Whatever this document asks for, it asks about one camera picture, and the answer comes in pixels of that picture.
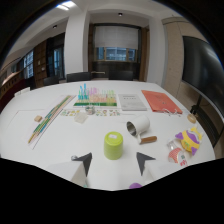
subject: red paper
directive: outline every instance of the red paper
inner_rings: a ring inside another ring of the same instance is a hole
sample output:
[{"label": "red paper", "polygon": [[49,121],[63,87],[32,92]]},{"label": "red paper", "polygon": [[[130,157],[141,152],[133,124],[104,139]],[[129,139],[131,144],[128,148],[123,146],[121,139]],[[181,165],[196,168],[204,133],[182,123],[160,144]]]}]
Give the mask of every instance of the red paper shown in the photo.
[{"label": "red paper", "polygon": [[142,93],[152,108],[152,111],[166,112],[166,110],[168,110],[171,113],[183,113],[182,110],[165,93],[146,90],[142,90]]}]

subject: chair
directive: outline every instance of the chair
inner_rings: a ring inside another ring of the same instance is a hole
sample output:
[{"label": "chair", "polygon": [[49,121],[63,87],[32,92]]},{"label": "chair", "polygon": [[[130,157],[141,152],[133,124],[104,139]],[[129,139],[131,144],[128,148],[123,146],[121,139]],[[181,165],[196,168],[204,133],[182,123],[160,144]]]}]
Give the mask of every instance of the chair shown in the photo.
[{"label": "chair", "polygon": [[57,76],[48,77],[44,79],[44,86],[51,86],[59,84],[59,80]]},{"label": "chair", "polygon": [[91,72],[77,72],[67,74],[67,82],[79,82],[79,81],[90,81],[91,80]]},{"label": "chair", "polygon": [[133,71],[109,71],[109,80],[133,81]]},{"label": "chair", "polygon": [[14,96],[19,96],[21,95],[21,91],[18,91],[17,93],[14,94]]},{"label": "chair", "polygon": [[30,87],[27,87],[27,88],[21,90],[21,94],[29,92],[29,91],[30,91]]}]

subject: small box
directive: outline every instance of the small box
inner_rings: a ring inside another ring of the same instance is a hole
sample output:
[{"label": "small box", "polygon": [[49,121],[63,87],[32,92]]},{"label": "small box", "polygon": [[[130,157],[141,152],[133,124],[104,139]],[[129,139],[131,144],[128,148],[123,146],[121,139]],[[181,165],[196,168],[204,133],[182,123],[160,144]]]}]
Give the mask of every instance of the small box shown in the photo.
[{"label": "small box", "polygon": [[42,120],[42,117],[38,115],[38,116],[35,117],[34,120],[35,120],[36,122],[40,122],[40,121]]}]

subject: plastic container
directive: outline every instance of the plastic container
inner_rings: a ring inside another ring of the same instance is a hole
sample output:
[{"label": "plastic container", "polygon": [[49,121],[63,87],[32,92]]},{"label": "plastic container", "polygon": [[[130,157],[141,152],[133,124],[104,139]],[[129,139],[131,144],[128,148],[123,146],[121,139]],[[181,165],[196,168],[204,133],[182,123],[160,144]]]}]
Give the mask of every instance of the plastic container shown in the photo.
[{"label": "plastic container", "polygon": [[168,155],[169,161],[172,163],[179,163],[180,166],[187,167],[187,160],[184,156],[182,149],[178,148],[173,140],[168,141],[167,145],[171,150]]},{"label": "plastic container", "polygon": [[109,132],[104,138],[104,155],[110,160],[117,160],[123,153],[123,136],[118,132]]}]

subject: toy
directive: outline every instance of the toy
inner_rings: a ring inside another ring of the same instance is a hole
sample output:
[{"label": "toy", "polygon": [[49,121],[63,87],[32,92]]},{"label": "toy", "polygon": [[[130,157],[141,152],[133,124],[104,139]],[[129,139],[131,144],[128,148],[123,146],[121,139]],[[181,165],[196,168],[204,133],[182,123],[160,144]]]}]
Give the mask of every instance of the toy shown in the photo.
[{"label": "toy", "polygon": [[202,136],[203,133],[198,132],[197,125],[175,135],[176,138],[181,140],[183,148],[192,152],[192,155],[195,155],[196,151],[199,149],[202,142]]},{"label": "toy", "polygon": [[172,163],[178,163],[180,166],[187,167],[187,160],[184,156],[183,150],[178,148],[173,140],[169,140],[167,146],[171,150],[168,159]]}]

